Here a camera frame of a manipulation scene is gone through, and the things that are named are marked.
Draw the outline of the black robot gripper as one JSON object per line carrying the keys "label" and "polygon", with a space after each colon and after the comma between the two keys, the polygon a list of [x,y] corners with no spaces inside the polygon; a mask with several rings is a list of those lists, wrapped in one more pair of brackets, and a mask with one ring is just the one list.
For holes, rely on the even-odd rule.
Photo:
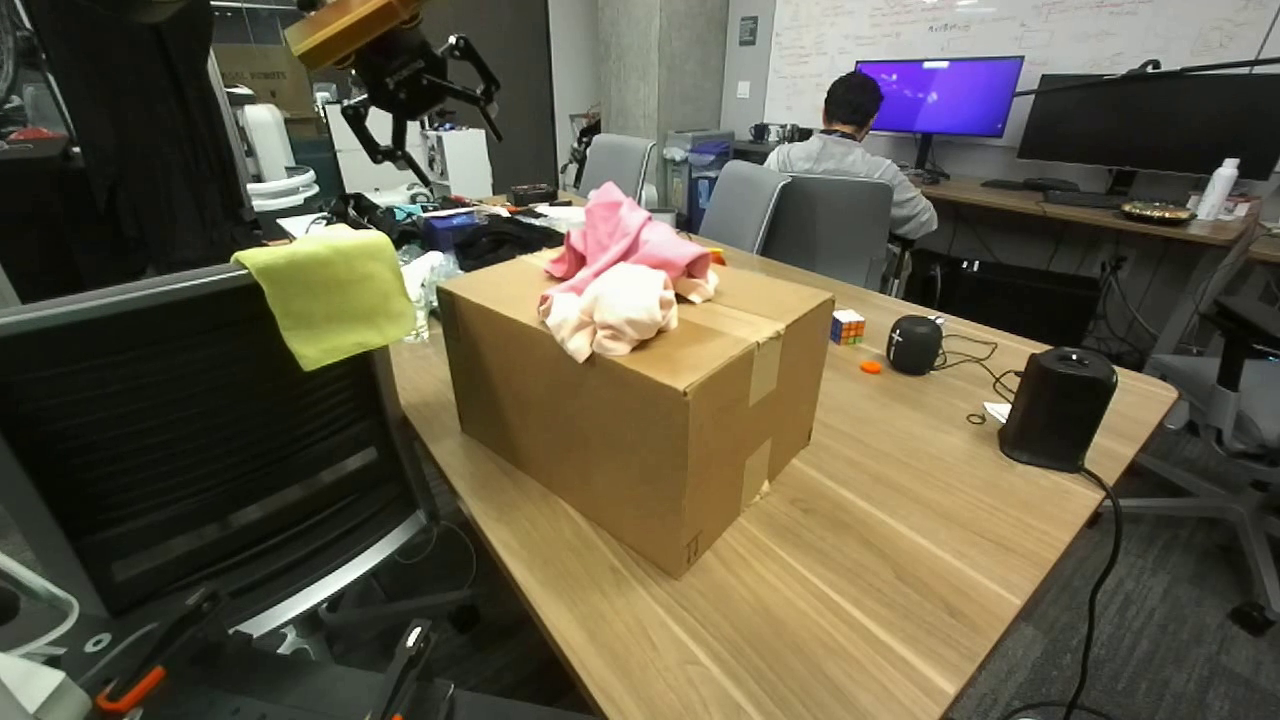
{"label": "black robot gripper", "polygon": [[[466,32],[451,32],[440,44],[440,57],[449,66],[466,66],[466,75],[451,80],[451,95],[471,103],[480,112],[483,130],[494,135],[500,135],[500,125],[497,125],[500,80],[488,69],[488,61],[480,57],[480,47]],[[360,95],[340,103],[340,117],[345,117],[350,131],[356,135],[356,145],[366,149],[366,158],[374,166],[396,166],[401,171],[409,171],[425,187],[432,180],[428,180],[425,166],[409,154],[409,122],[415,122],[449,99],[449,66],[440,57],[415,29],[396,29],[356,52],[353,74],[356,74]],[[379,140],[369,130],[374,108],[389,112],[389,131],[391,131],[389,140]]]}

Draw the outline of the robot arm with yellow tape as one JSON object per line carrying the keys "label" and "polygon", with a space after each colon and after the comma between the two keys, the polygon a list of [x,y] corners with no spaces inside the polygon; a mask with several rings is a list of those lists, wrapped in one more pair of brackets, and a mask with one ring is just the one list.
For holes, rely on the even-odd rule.
{"label": "robot arm with yellow tape", "polygon": [[290,52],[304,69],[350,69],[360,86],[340,117],[374,166],[396,166],[432,186],[405,149],[409,125],[449,99],[471,103],[497,131],[497,74],[480,47],[451,32],[432,44],[421,29],[425,0],[298,0],[302,20],[286,29]]}

